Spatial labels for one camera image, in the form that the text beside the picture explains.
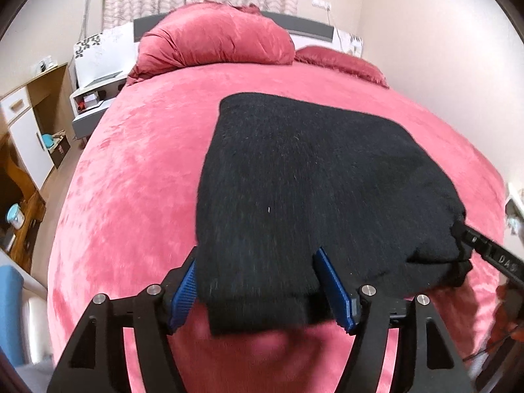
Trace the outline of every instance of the electrical cable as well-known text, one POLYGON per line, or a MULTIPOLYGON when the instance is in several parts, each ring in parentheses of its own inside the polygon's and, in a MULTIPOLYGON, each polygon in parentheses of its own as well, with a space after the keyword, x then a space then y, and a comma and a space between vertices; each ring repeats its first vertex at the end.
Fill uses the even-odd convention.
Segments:
POLYGON ((87 21, 89 19, 89 6, 91 4, 91 0, 85 0, 84 4, 84 16, 82 19, 82 29, 80 30, 80 37, 78 40, 85 40, 87 38, 87 21))
POLYGON ((490 351, 491 349, 501 345, 504 341, 506 341, 509 337, 511 337, 512 334, 514 334, 515 332, 517 332, 519 329, 522 329, 522 328, 524 328, 524 322, 521 322, 515 328, 513 328, 511 331, 507 332, 506 335, 503 338, 501 338, 500 340, 495 341, 494 343, 490 344, 487 347, 484 347, 482 350, 479 350, 477 353, 473 353, 472 355, 469 355, 469 356, 465 357, 464 359, 462 359, 462 361, 463 362, 470 361, 470 360, 476 358, 477 356, 479 356, 479 355, 481 355, 483 353, 486 353, 486 352, 490 351))
POLYGON ((78 41, 85 40, 87 38, 87 20, 89 18, 89 8, 91 5, 91 0, 84 1, 84 15, 82 18, 82 28, 80 29, 80 35, 78 41))
MULTIPOLYGON (((328 15, 327 15, 327 17, 328 17, 328 20, 327 20, 327 21, 328 21, 329 25, 331 26, 331 21, 330 21, 330 19, 329 19, 329 12, 330 12, 331 10, 330 10, 330 9, 326 9, 326 11, 327 11, 327 14, 328 14, 328 15)), ((335 29, 335 31, 336 31, 336 35, 339 36, 340 51, 343 52, 343 53, 345 53, 345 52, 344 52, 344 47, 342 47, 342 39, 340 38, 339 29, 336 27, 336 24, 335 24, 335 18, 334 18, 334 17, 333 17, 333 27, 334 27, 334 29, 335 29)))

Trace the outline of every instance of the power outlet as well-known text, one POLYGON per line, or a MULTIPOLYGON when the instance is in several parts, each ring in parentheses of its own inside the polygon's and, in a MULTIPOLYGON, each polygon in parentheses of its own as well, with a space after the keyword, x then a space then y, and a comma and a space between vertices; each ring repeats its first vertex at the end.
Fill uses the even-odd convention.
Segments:
POLYGON ((318 7, 319 9, 331 10, 331 3, 324 0, 313 0, 311 1, 313 7, 318 7))

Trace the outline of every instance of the bed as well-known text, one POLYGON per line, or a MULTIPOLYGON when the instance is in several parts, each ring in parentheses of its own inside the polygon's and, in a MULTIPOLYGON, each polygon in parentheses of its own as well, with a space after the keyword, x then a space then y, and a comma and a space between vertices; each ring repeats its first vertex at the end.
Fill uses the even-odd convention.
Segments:
MULTIPOLYGON (((135 295, 178 267, 195 245, 197 185, 225 96, 254 91, 385 117, 407 129, 453 181, 467 223, 502 241, 504 184, 460 134, 392 89, 325 67, 216 63, 126 86, 91 136, 62 208, 49 265, 49 321, 57 361, 99 292, 135 295)), ((497 305, 496 270, 473 255, 464 285, 429 293, 462 356, 486 341, 497 305)), ((378 391, 389 391, 390 330, 378 391)), ((142 392, 133 332, 129 379, 142 392)), ((196 303, 170 345, 189 392, 334 391, 353 338, 334 322, 214 338, 196 303)))

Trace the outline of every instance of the black cloth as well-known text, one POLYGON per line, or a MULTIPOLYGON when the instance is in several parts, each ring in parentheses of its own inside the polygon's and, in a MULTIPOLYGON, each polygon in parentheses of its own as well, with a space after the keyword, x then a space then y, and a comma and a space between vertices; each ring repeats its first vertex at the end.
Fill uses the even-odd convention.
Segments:
POLYGON ((312 267, 388 295, 461 285, 471 250, 451 236, 464 205, 395 122, 240 93, 224 98, 196 207, 198 298, 214 334, 331 317, 312 267))

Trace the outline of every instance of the blue chair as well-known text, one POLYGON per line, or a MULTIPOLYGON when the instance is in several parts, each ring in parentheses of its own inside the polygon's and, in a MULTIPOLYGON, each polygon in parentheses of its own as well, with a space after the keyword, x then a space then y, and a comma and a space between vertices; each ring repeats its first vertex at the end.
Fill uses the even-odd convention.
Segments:
POLYGON ((24 365, 22 290, 24 278, 12 266, 0 267, 0 347, 15 368, 24 365))

